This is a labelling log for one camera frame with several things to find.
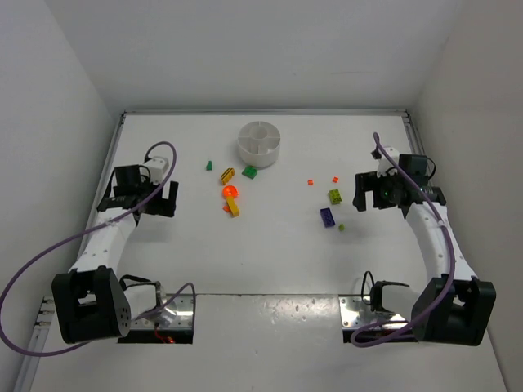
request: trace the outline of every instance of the robotic arm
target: robotic arm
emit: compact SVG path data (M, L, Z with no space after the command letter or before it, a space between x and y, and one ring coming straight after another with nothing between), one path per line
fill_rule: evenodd
M419 191L397 173L378 148L372 152L379 161L378 169L355 177L356 191L353 205L359 212L366 210L365 193L373 192L373 207L401 209L418 240L428 285L421 293L408 285L387 281L376 282L370 292L372 311L399 313L405 319L421 314L442 292L449 277L450 257L440 225L445 225L454 245L454 281L444 300L422 321L413 327L418 341L433 341L460 345L479 345L485 334L496 291L491 282L480 281L465 261L449 226L446 201L441 189L428 184L428 158L423 155L400 154L392 147L386 152L418 185L440 213L434 212Z
M147 158L143 165L116 167L97 210L96 225L112 221L135 207L162 182L168 169L163 157ZM111 194L113 175L117 185ZM160 285L149 279L125 275L116 270L125 244L142 214L173 217L178 183L171 181L168 198L162 192L143 208L96 231L67 274L52 282L56 314L66 343L126 336L131 320L161 305Z

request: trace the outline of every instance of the yellow-green cube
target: yellow-green cube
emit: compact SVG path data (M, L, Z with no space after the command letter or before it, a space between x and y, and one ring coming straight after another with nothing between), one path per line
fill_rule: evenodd
M340 191L337 189L329 191L329 198L332 204L339 204L342 202L342 196L340 195Z

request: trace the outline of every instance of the green block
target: green block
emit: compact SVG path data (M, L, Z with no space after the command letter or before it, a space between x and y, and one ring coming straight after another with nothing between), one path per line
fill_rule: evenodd
M342 202L342 196L340 196L340 191L337 189L329 191L329 198L332 204L339 204Z
M258 174L258 170L252 166L247 166L242 174L252 180L254 177L256 177L256 174Z

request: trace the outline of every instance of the white wall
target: white wall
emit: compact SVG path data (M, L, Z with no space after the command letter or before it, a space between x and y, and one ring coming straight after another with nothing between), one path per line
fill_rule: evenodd
M461 0L46 0L114 114L404 108Z
M43 0L0 4L0 287L43 248L82 229L115 120ZM26 346L51 277L78 243L35 265L7 298L2 325ZM0 390L22 357L0 344Z
M523 385L523 2L473 0L414 110L472 268L494 282L489 331L510 390Z

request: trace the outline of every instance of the toy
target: toy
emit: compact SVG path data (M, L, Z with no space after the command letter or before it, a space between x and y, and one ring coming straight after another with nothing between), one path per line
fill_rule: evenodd
M227 206L229 206L230 213L232 214L232 216L238 216L239 209L235 203L235 198L238 196L238 190L232 185L227 185L223 189L222 193L223 196L226 198Z
M332 204L339 204L342 202L342 196L340 196L340 191L337 189L329 191L329 198Z
M254 179L254 177L256 177L256 174L258 174L258 170L256 170L254 167L252 166L247 166L245 168L245 170L242 172L242 174L248 178L250 178L251 180Z
M320 210L320 215L324 222L325 228L336 225L336 223L334 223L333 213L330 211L330 208L322 208Z
M229 167L227 170L225 170L223 172L223 174L221 175L220 179L221 179L221 183L223 185L225 185L226 183L229 182L229 180L232 178L232 176L235 174L235 169L233 169L232 167Z

